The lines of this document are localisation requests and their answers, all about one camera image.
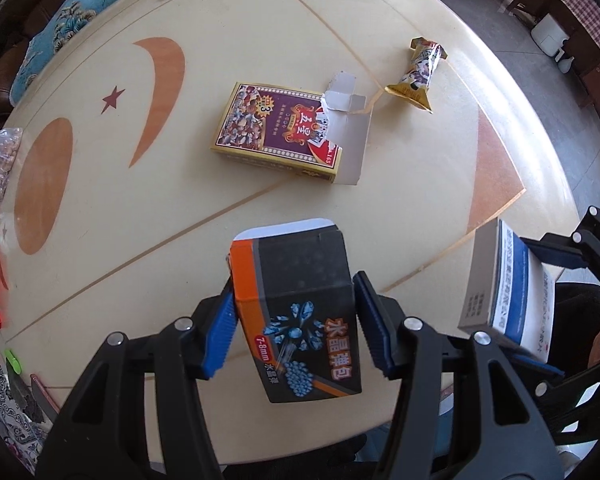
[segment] white container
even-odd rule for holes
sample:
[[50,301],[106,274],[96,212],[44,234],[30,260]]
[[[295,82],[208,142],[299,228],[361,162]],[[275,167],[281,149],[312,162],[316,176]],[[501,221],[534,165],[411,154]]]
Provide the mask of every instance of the white container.
[[559,61],[558,69],[560,69],[560,72],[566,74],[569,70],[571,70],[571,63],[573,63],[573,59],[573,57],[570,57],[569,59],[563,59]]
[[509,226],[494,218],[475,232],[460,330],[484,331],[545,363],[554,301],[554,279]]
[[531,29],[531,37],[540,49],[548,56],[555,57],[562,44],[569,39],[558,22],[550,14],[546,15],[540,23]]

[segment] small packet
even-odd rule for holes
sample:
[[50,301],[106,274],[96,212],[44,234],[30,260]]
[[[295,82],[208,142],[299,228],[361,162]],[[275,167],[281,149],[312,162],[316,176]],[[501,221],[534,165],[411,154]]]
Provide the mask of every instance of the small packet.
[[431,106],[427,98],[427,90],[433,71],[441,58],[446,59],[446,52],[439,43],[424,38],[411,40],[411,48],[414,49],[414,53],[407,72],[398,84],[385,86],[384,91],[406,99],[412,105],[430,112]]

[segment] wooden furniture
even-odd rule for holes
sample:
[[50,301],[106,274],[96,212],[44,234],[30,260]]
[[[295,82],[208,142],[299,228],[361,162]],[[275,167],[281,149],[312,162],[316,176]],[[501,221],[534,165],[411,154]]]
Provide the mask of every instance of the wooden furniture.
[[582,80],[589,99],[600,115],[600,48],[582,24],[561,0],[514,0],[509,6],[522,5],[523,10],[539,20],[551,14],[570,38],[564,43],[565,55],[573,56],[573,69]]
[[[432,114],[383,91],[417,36],[448,52]],[[237,80],[324,91],[340,70],[376,101],[357,186],[209,149]],[[439,0],[120,0],[58,52],[7,125],[25,132],[0,206],[0,354],[11,348],[60,404],[110,332],[155,333],[217,294],[244,229],[330,218],[352,272],[458,333],[477,226],[501,212],[529,237],[578,224],[538,116]],[[225,366],[199,384],[220,463],[390,420],[399,384],[361,347],[361,394],[271,404],[238,328]],[[152,377],[145,395],[160,461]]]

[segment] orange crescent moon design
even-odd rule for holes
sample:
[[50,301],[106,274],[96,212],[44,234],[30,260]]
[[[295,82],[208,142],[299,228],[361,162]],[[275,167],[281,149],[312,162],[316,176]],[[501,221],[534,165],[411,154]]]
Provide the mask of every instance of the orange crescent moon design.
[[142,136],[129,167],[131,168],[154,143],[173,106],[176,104],[184,80],[184,53],[170,38],[146,38],[134,44],[144,48],[154,60],[154,96],[144,124]]

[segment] playing card box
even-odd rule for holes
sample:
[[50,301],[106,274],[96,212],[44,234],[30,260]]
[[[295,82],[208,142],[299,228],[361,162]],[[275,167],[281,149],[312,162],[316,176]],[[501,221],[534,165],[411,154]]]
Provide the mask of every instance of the playing card box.
[[371,113],[363,110],[364,96],[352,95],[355,80],[341,72],[324,94],[238,83],[211,149],[257,166],[356,184]]

